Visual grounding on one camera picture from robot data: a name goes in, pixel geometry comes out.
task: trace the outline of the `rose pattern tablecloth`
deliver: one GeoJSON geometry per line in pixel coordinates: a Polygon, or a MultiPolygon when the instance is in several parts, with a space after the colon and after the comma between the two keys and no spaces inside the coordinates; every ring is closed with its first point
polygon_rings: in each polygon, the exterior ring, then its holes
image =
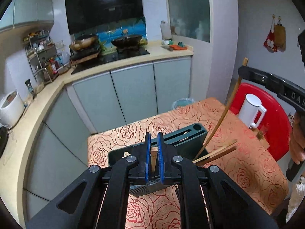
{"type": "MultiPolygon", "coordinates": [[[[215,98],[177,108],[164,114],[137,121],[88,138],[89,165],[108,166],[112,150],[143,142],[145,133],[157,137],[193,123],[201,123],[210,133],[225,106],[215,98]]],[[[211,163],[219,166],[267,213],[279,205],[288,194],[288,183],[276,161],[248,129],[230,111],[207,146],[209,152],[228,140],[237,139],[237,150],[211,163]]],[[[179,201],[175,187],[141,197],[129,195],[126,228],[180,228],[179,201]]]]}

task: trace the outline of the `gray cabinet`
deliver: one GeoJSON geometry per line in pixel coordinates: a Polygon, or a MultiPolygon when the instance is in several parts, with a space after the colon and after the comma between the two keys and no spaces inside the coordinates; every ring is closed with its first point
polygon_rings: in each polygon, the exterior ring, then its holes
{"type": "Polygon", "coordinates": [[[73,87],[97,132],[126,124],[110,72],[75,82],[73,87]]]}
{"type": "Polygon", "coordinates": [[[0,29],[37,21],[54,21],[52,0],[13,0],[0,20],[0,29]]]}
{"type": "Polygon", "coordinates": [[[26,198],[27,220],[30,220],[36,213],[43,209],[49,203],[49,201],[42,199],[28,191],[24,192],[26,198]]]}
{"type": "Polygon", "coordinates": [[[63,90],[45,120],[56,137],[84,164],[88,164],[87,138],[91,135],[67,91],[63,90]]]}
{"type": "Polygon", "coordinates": [[[46,200],[55,198],[87,169],[45,124],[33,150],[25,189],[46,200]]]}
{"type": "Polygon", "coordinates": [[[2,16],[0,20],[0,28],[9,27],[14,24],[14,5],[15,0],[10,3],[4,15],[2,16]]]}
{"type": "Polygon", "coordinates": [[[37,0],[16,0],[14,24],[37,21],[37,0]]]}
{"type": "Polygon", "coordinates": [[[152,63],[111,71],[111,76],[127,124],[158,114],[152,63]]]}
{"type": "Polygon", "coordinates": [[[37,0],[37,18],[39,21],[54,20],[52,0],[37,0]]]}
{"type": "Polygon", "coordinates": [[[174,101],[189,97],[191,59],[154,62],[159,114],[171,110],[174,101]]]}

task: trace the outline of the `frying pan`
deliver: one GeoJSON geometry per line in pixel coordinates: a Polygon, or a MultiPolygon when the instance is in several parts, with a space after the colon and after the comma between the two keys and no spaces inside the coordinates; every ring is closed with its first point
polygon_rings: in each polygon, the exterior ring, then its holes
{"type": "Polygon", "coordinates": [[[142,37],[143,35],[140,34],[125,35],[112,40],[111,43],[118,48],[135,47],[140,43],[142,37]]]}
{"type": "Polygon", "coordinates": [[[78,37],[69,47],[74,51],[79,51],[93,45],[97,41],[94,34],[82,35],[78,37]]]}

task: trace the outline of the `finger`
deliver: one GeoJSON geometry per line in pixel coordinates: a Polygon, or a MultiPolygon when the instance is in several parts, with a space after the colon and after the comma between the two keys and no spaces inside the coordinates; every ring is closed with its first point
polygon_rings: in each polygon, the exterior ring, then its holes
{"type": "Polygon", "coordinates": [[[295,112],[295,114],[294,114],[294,123],[295,123],[295,124],[299,124],[300,121],[301,121],[301,116],[300,116],[300,114],[299,114],[298,112],[295,112]]]}
{"type": "Polygon", "coordinates": [[[295,141],[294,135],[291,133],[290,134],[290,145],[289,149],[293,151],[295,158],[303,162],[305,160],[305,152],[303,148],[295,141]]]}
{"type": "Polygon", "coordinates": [[[293,132],[293,138],[295,139],[295,141],[304,149],[305,148],[305,137],[304,137],[304,134],[303,134],[299,124],[294,123],[292,132],[293,132]]]}
{"type": "Polygon", "coordinates": [[[298,160],[298,158],[296,157],[296,154],[293,150],[293,146],[291,146],[291,141],[289,141],[289,149],[290,149],[290,155],[291,155],[291,158],[292,160],[297,164],[299,165],[300,164],[300,161],[298,160]]]}

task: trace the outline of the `red bag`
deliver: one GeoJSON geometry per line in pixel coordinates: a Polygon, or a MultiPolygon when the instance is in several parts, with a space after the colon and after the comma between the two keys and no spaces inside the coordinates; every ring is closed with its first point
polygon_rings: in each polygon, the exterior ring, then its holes
{"type": "Polygon", "coordinates": [[[267,36],[267,39],[264,42],[264,46],[267,48],[270,52],[278,52],[278,47],[274,44],[275,36],[274,36],[274,18],[275,15],[272,15],[272,24],[270,32],[267,36]]]}

